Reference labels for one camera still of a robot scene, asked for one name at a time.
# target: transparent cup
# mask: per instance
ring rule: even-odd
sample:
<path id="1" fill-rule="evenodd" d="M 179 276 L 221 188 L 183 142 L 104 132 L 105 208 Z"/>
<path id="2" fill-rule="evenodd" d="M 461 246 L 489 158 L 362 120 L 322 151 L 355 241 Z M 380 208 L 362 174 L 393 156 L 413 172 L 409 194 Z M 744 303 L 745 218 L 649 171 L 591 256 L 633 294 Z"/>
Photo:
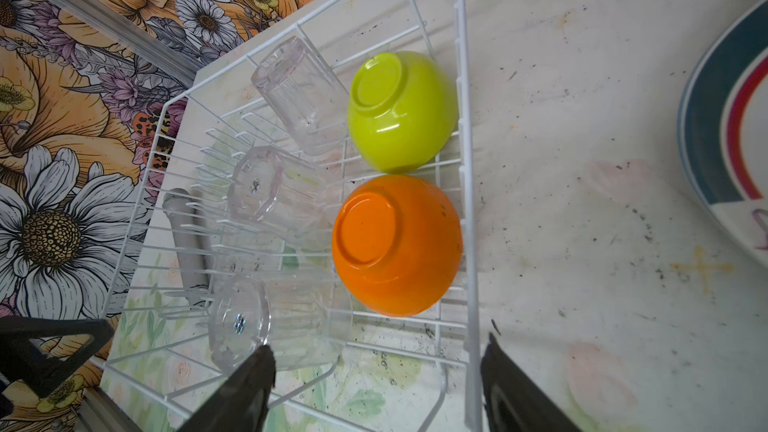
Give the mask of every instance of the transparent cup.
<path id="1" fill-rule="evenodd" d="M 350 94 L 301 38 L 279 44 L 251 81 L 308 156 L 328 152 L 346 138 Z"/>
<path id="2" fill-rule="evenodd" d="M 235 166 L 227 200 L 233 220 L 292 244 L 330 246 L 324 171 L 274 146 L 249 150 Z"/>
<path id="3" fill-rule="evenodd" d="M 208 341 L 227 373 L 262 344 L 272 347 L 278 370 L 328 364 L 350 338 L 350 293 L 329 271 L 231 277 L 215 297 Z"/>

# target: clear drinking glass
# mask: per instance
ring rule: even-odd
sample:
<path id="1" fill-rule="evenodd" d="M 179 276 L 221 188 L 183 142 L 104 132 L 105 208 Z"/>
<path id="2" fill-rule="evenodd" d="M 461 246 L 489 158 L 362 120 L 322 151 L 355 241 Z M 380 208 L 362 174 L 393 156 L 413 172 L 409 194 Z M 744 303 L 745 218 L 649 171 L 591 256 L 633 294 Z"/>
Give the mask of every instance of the clear drinking glass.
<path id="1" fill-rule="evenodd" d="M 225 279 L 216 288 L 208 341 L 227 373 L 262 344 L 272 347 L 278 370 L 293 370 L 336 360 L 351 329 L 350 293 L 332 272 L 280 272 Z"/>
<path id="2" fill-rule="evenodd" d="M 315 250 L 330 246 L 328 181 L 321 169 L 276 147 L 259 146 L 238 162 L 232 180 L 227 193 L 232 219 Z"/>
<path id="3" fill-rule="evenodd" d="M 279 44 L 251 81 L 308 156 L 327 152 L 346 138 L 350 94 L 301 38 Z"/>

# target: green bowl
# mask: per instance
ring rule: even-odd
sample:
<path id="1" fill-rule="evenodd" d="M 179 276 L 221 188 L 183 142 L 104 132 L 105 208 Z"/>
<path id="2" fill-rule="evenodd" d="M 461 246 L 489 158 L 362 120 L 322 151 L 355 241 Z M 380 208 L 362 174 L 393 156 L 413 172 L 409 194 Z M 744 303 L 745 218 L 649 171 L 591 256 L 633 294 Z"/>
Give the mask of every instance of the green bowl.
<path id="1" fill-rule="evenodd" d="M 421 53 L 380 53 L 355 74 L 347 118 L 372 168 L 410 172 L 440 152 L 456 128 L 456 86 Z"/>

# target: white flower print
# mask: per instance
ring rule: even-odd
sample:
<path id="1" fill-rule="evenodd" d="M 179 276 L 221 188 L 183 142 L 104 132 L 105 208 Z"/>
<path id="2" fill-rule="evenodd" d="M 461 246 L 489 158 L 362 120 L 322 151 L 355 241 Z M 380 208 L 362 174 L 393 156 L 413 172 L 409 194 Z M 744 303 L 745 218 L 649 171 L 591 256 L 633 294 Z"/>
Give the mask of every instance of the white flower print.
<path id="1" fill-rule="evenodd" d="M 0 26 L 36 34 L 31 0 L 0 0 Z"/>
<path id="2" fill-rule="evenodd" d="M 52 158 L 35 146 L 24 167 L 24 197 L 0 184 L 0 300 L 16 294 L 25 317 L 96 318 L 108 300 L 139 187 L 121 174 L 105 175 L 95 162 L 78 190 L 79 170 L 71 149 Z M 135 269 L 127 255 L 116 292 L 126 291 Z"/>
<path id="3" fill-rule="evenodd" d="M 236 47 L 242 42 L 232 19 L 212 0 L 176 0 L 184 28 L 208 44 Z"/>

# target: orange stain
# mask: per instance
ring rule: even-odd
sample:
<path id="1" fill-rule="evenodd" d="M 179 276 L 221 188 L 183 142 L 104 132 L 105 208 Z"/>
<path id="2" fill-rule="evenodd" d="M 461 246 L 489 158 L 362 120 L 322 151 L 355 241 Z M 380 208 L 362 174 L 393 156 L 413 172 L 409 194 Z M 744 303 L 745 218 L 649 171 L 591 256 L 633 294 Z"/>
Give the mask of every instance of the orange stain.
<path id="1" fill-rule="evenodd" d="M 704 261 L 704 256 L 706 254 L 706 250 L 704 250 L 704 247 L 701 245 L 697 245 L 694 249 L 694 256 L 696 258 L 696 262 L 693 264 L 670 264 L 672 269 L 678 271 L 678 272 L 684 272 L 684 271 L 696 271 L 701 276 L 701 281 L 704 284 L 704 294 L 705 295 L 712 295 L 712 290 L 710 289 L 710 281 L 708 274 L 711 274 L 715 271 L 721 271 L 726 274 L 731 274 L 736 270 L 733 264 L 728 263 L 719 263 L 719 264 L 706 264 Z"/>

